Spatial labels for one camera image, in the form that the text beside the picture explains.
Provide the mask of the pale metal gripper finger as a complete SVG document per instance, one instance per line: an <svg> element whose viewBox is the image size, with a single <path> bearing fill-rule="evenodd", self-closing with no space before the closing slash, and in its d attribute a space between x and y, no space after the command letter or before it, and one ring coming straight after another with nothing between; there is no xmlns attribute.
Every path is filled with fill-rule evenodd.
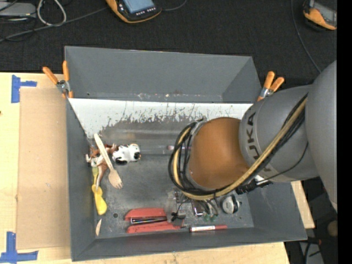
<svg viewBox="0 0 352 264"><path fill-rule="evenodd" d="M179 190L171 190L167 194L167 202L166 202L166 214L168 217L172 217L172 213L177 213L177 217L182 216L182 209L180 207L181 203L184 200L184 194Z"/></svg>

